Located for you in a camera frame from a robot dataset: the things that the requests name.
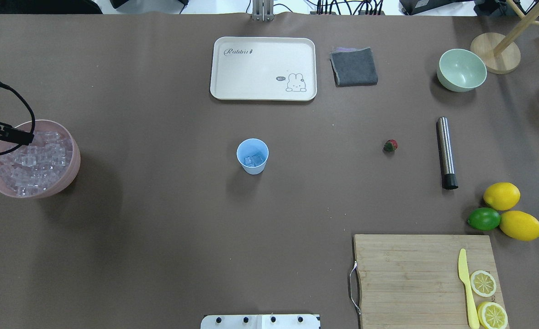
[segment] cutting board handle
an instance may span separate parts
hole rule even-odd
[[[359,308],[359,305],[357,305],[357,303],[353,299],[353,283],[351,282],[351,277],[353,276],[353,272],[357,273],[357,261],[356,260],[353,263],[353,268],[351,269],[351,272],[349,273],[349,296],[351,297],[351,302],[353,302],[353,305],[355,305],[355,310],[357,310],[357,314],[361,315],[361,308]]]

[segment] gray cloth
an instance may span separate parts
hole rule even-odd
[[[371,48],[344,50],[330,53],[336,83],[340,87],[349,85],[377,84],[377,72]]]

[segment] round wooden base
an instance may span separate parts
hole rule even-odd
[[[509,73],[516,69],[522,60],[522,54],[514,42],[505,48],[499,56],[495,56],[493,49],[504,38],[505,36],[499,33],[483,33],[472,40],[470,44],[470,50],[485,62],[487,71],[491,73]]]

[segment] white metal plate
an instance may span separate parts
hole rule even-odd
[[[317,314],[205,316],[201,321],[201,329],[320,329],[320,316]]]
[[[215,41],[215,98],[309,101],[316,91],[315,46],[309,39],[225,36]]]

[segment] pink bowl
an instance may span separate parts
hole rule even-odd
[[[25,122],[16,128],[24,130],[24,131],[30,131],[30,128],[32,127],[32,122],[28,121]],[[54,194],[57,194],[58,192],[64,190],[69,186],[75,177],[77,176],[77,173],[79,172],[79,167],[81,166],[81,153],[79,152],[79,147],[77,145],[77,142],[73,139],[73,136],[71,136],[71,133],[67,131],[65,127],[63,127],[60,123],[56,123],[55,121],[50,120],[36,120],[36,127],[34,131],[57,131],[61,133],[63,136],[69,137],[73,141],[73,158],[71,159],[71,162],[69,166],[67,167],[67,170],[65,173],[60,177],[60,179],[54,183],[54,185],[50,186],[46,191],[42,191],[38,194],[34,194],[33,196],[17,196],[14,191],[12,191],[8,186],[6,186],[6,183],[2,180],[2,177],[0,177],[0,193],[11,196],[13,198],[45,198],[47,196],[52,196]],[[3,152],[4,150],[7,150],[11,146],[14,146],[15,144],[4,142],[0,140],[0,152]]]

